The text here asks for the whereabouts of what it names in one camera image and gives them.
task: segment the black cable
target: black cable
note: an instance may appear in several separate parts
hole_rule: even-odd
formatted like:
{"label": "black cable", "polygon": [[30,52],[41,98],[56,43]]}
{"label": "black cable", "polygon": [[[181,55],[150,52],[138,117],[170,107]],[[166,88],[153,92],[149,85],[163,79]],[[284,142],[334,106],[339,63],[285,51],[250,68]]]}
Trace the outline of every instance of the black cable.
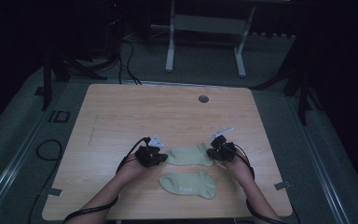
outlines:
{"label": "black cable", "polygon": [[121,71],[123,69],[123,62],[121,60],[121,54],[120,53],[118,54],[118,61],[120,62],[120,68],[118,70],[118,83],[121,84]]}
{"label": "black cable", "polygon": [[[60,154],[57,158],[46,158],[40,154],[40,152],[39,152],[40,148],[48,142],[54,142],[59,146]],[[39,146],[37,146],[36,156],[43,161],[55,161],[56,163],[54,165],[54,168],[51,170],[50,174],[48,175],[48,178],[45,180],[45,183],[43,184],[42,189],[37,193],[37,196],[34,198],[34,202],[32,203],[31,209],[28,213],[28,223],[31,223],[31,217],[32,217],[32,213],[34,212],[34,206],[36,205],[37,201],[39,200],[39,197],[42,194],[43,189],[46,187],[46,185],[48,184],[48,181],[51,179],[53,174],[56,172],[56,170],[58,168],[58,164],[60,163],[60,161],[62,159],[62,156],[63,156],[62,144],[55,139],[46,140],[46,141],[42,142],[41,144],[39,144]]]}
{"label": "black cable", "polygon": [[310,92],[310,90],[307,90],[307,95],[310,97],[313,104],[316,106],[316,108],[318,108],[318,110],[324,111],[324,108],[319,104],[319,102],[316,100],[316,98],[313,96],[313,94],[312,94],[312,92]]}
{"label": "black cable", "polygon": [[129,73],[129,75],[132,77],[132,79],[133,79],[133,81],[135,82],[136,85],[138,85],[138,84],[139,84],[139,85],[142,85],[141,80],[139,80],[138,77],[134,76],[134,75],[132,74],[131,70],[130,70],[130,60],[131,60],[131,57],[132,57],[132,54],[133,54],[133,44],[130,43],[129,41],[125,40],[125,39],[123,39],[123,42],[131,46],[130,57],[129,57],[129,59],[127,60],[127,71],[128,71],[128,73]]}
{"label": "black cable", "polygon": [[297,219],[297,224],[301,224],[301,219],[300,219],[300,217],[298,216],[298,213],[297,213],[295,207],[293,206],[292,203],[290,203],[290,205],[292,205],[293,213],[295,214],[295,217],[296,217],[296,219]]}
{"label": "black cable", "polygon": [[249,204],[249,201],[247,199],[246,199],[246,206],[248,207],[249,212],[251,212],[252,216],[254,216],[254,217],[257,217],[257,218],[259,218],[263,221],[266,221],[267,223],[271,223],[271,224],[285,224],[285,222],[281,222],[281,221],[278,221],[278,220],[275,220],[275,219],[272,219],[269,217],[261,216],[253,209],[253,207]]}
{"label": "black cable", "polygon": [[104,72],[109,71],[110,69],[116,67],[117,63],[118,63],[118,58],[117,58],[117,62],[116,62],[115,64],[113,64],[113,65],[111,65],[111,66],[109,66],[109,67],[104,68],[104,70],[98,70],[98,73],[99,73],[99,74],[102,74],[102,73],[104,73]]}
{"label": "black cable", "polygon": [[238,147],[237,145],[234,145],[234,146],[237,146],[242,152],[243,152],[243,156],[246,157],[246,159],[244,159],[240,154],[238,154],[237,152],[235,152],[234,150],[232,150],[231,148],[229,147],[226,147],[225,145],[223,144],[219,144],[220,147],[224,147],[225,149],[231,151],[232,153],[234,153],[238,158],[240,158],[243,163],[245,163],[245,165],[249,168],[249,170],[251,171],[251,174],[252,174],[252,177],[255,179],[255,170],[254,168],[251,166],[251,163],[248,162],[246,159],[248,158],[246,156],[246,153],[243,151],[243,149],[241,147]]}
{"label": "black cable", "polygon": [[90,65],[90,66],[86,66],[87,68],[91,69],[92,71],[98,71],[100,69],[103,69],[103,68],[106,68],[107,66],[115,63],[117,61],[117,58],[113,57],[113,56],[110,56],[106,62],[103,62],[103,63],[97,63],[97,64],[94,64],[94,65]]}
{"label": "black cable", "polygon": [[[121,161],[120,165],[118,166],[117,170],[116,170],[116,174],[117,172],[121,169],[121,167],[129,162],[127,161],[127,158],[130,156],[130,154],[133,152],[133,150],[142,142],[142,141],[146,141],[147,138],[142,138],[140,139],[133,147],[132,149],[129,151],[129,153],[127,154],[127,156],[125,156],[123,158],[123,160]],[[106,210],[106,209],[109,209],[111,207],[113,207],[116,203],[117,203],[117,200],[118,200],[118,196],[109,204],[106,204],[106,205],[103,205],[103,206],[98,206],[98,207],[93,207],[93,208],[86,208],[86,209],[82,209],[82,210],[78,210],[78,211],[75,211],[71,214],[69,214],[65,220],[63,221],[63,223],[69,221],[70,219],[74,218],[74,217],[79,217],[79,216],[82,216],[82,215],[86,215],[86,214],[89,214],[89,213],[95,213],[95,212],[100,212],[100,211],[103,211],[103,210]]]}
{"label": "black cable", "polygon": [[234,221],[235,221],[235,224],[245,224],[245,223],[255,224],[253,221],[248,221],[248,220],[237,221],[234,219]]}

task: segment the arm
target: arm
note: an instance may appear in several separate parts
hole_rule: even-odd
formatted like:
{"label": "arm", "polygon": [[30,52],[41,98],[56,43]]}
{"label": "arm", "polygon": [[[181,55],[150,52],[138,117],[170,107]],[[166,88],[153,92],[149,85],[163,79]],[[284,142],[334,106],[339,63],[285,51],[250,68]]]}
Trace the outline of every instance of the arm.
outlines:
{"label": "arm", "polygon": [[[239,155],[247,160],[247,158],[244,157],[241,153],[239,153]],[[278,217],[269,202],[264,197],[263,192],[261,192],[260,188],[255,183],[251,171],[246,166],[246,164],[240,158],[238,158],[238,156],[234,157],[233,162],[219,161],[219,164],[226,167],[232,177],[238,181],[240,186],[243,188],[243,191],[245,192],[249,204],[258,214],[262,215],[263,217],[269,217],[281,221],[280,217]],[[267,223],[257,217],[254,217],[254,219],[255,223],[257,224]]]}
{"label": "arm", "polygon": [[[131,154],[127,159],[128,162],[125,163],[118,173],[81,209],[93,208],[111,203],[127,184],[146,170],[141,163],[133,159],[135,159],[135,156]],[[110,209],[105,209],[100,212],[74,217],[66,223],[104,223],[109,211]]]}

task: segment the table leg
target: table leg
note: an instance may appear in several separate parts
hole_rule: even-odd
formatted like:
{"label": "table leg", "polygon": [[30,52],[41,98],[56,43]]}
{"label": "table leg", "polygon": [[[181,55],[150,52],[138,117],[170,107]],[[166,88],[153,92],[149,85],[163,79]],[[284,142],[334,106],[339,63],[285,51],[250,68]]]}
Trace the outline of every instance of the table leg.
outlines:
{"label": "table leg", "polygon": [[170,45],[168,46],[168,55],[167,63],[165,65],[165,70],[167,72],[172,72],[173,70],[173,56],[175,54],[175,44],[173,42],[174,36],[174,19],[175,19],[175,1],[171,1],[171,21],[170,21]]}
{"label": "table leg", "polygon": [[42,111],[46,111],[51,102],[51,67],[50,59],[47,54],[43,59],[43,107]]}
{"label": "table leg", "polygon": [[243,50],[243,46],[245,45],[246,37],[249,34],[249,29],[251,27],[254,14],[255,14],[255,7],[252,7],[248,16],[248,20],[245,23],[245,26],[243,27],[240,45],[234,48],[235,61],[237,62],[238,75],[240,77],[246,77],[245,66],[243,65],[242,50]]}
{"label": "table leg", "polygon": [[303,125],[307,125],[305,119],[305,111],[307,110],[307,96],[308,96],[308,87],[310,85],[310,75],[309,70],[304,71],[302,75],[302,83],[300,86],[300,99],[298,103],[298,117],[301,120]]}

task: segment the small label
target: small label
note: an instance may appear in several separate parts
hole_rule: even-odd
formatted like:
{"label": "small label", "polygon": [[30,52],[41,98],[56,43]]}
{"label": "small label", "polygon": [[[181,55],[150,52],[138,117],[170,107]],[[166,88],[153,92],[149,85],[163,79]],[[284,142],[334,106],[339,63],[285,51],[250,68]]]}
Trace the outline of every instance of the small label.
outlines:
{"label": "small label", "polygon": [[292,187],[291,184],[289,184],[289,182],[287,181],[284,181],[284,182],[281,182],[281,183],[278,183],[275,186],[275,189],[276,190],[280,190],[280,189],[289,189],[290,187]]}
{"label": "small label", "polygon": [[50,118],[48,119],[48,123],[66,123],[69,120],[71,113],[66,111],[55,111],[51,112]]}
{"label": "small label", "polygon": [[183,187],[179,187],[179,190],[184,192],[193,192],[193,189],[183,188]]}

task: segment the gray floor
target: gray floor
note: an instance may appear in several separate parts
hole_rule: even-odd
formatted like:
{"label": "gray floor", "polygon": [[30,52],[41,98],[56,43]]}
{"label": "gray floor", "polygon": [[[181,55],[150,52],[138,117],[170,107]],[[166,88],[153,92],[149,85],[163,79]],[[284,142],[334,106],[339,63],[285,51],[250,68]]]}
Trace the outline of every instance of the gray floor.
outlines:
{"label": "gray floor", "polygon": [[[178,34],[172,73],[164,70],[167,53],[167,36],[164,30],[157,30],[149,42],[131,34],[127,39],[134,46],[131,71],[144,84],[161,82],[227,87],[254,86],[275,76],[294,40],[277,36],[250,36],[243,53],[248,76],[240,78],[237,76],[232,47],[229,46],[232,44],[231,39],[225,39],[227,41],[223,41],[222,47],[214,42],[189,42],[191,38],[188,34]],[[124,44],[121,51],[126,61],[131,52],[130,46]],[[6,190],[0,185],[0,223],[27,223],[33,201],[55,164],[54,161],[38,159],[35,155],[37,146],[47,139],[57,139],[65,147],[87,87],[96,82],[118,83],[117,68],[115,66],[100,72],[102,76],[108,77],[106,81],[75,75],[69,83],[54,81],[53,102],[46,112],[40,110],[42,98],[34,95],[36,88],[43,84],[41,71],[30,76],[24,83],[0,118],[0,178],[6,177],[5,186],[10,187]],[[127,73],[123,73],[123,78],[129,79]],[[317,110],[313,104],[312,110],[307,112],[308,126],[302,126],[296,117],[298,99],[283,96],[284,83],[285,81],[277,83],[264,91],[254,91],[254,96],[282,178],[292,186],[287,192],[301,223],[358,223],[358,177],[334,128],[325,113]],[[53,110],[70,112],[69,121],[48,122]],[[57,146],[52,144],[42,151],[51,158],[57,157],[59,153]],[[13,158],[24,158],[23,162],[11,163],[10,167],[19,168],[18,172],[7,169]],[[46,221],[41,217],[45,201],[46,195],[42,194],[35,204],[31,222],[59,223],[60,221]],[[284,220],[297,223],[294,215],[285,217]],[[207,222],[235,223],[231,218],[123,221]]]}

